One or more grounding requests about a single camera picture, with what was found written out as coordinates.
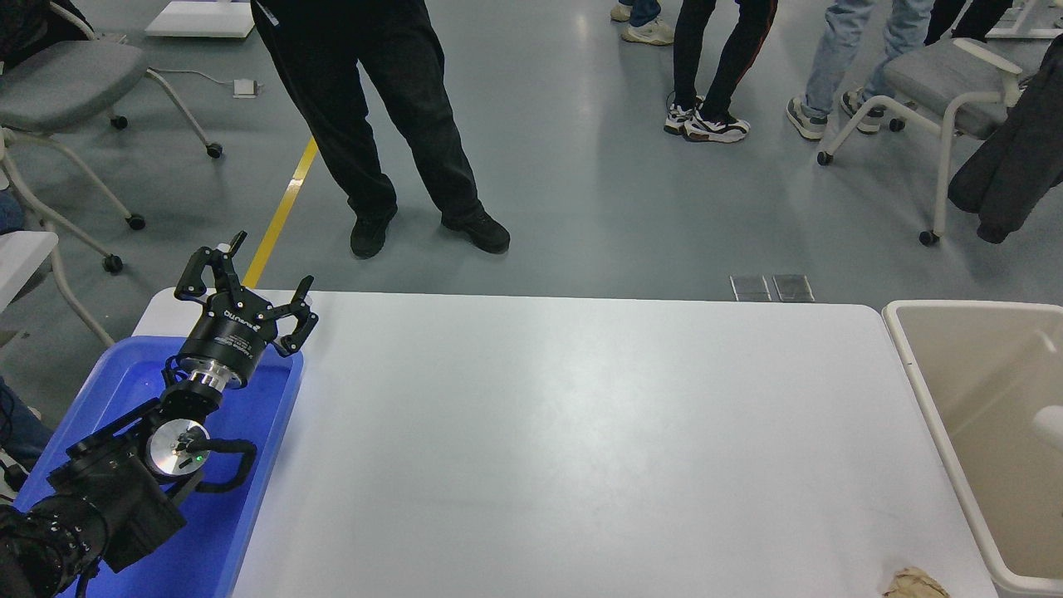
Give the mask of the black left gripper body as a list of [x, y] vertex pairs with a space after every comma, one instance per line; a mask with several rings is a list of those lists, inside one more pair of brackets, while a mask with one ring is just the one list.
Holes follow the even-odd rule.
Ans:
[[193, 372], [212, 360], [231, 372], [229, 387], [247, 386], [263, 352], [277, 337], [274, 323], [254, 319], [270, 307], [269, 301], [251, 292], [240, 300], [231, 292], [216, 292], [179, 352], [179, 368]]

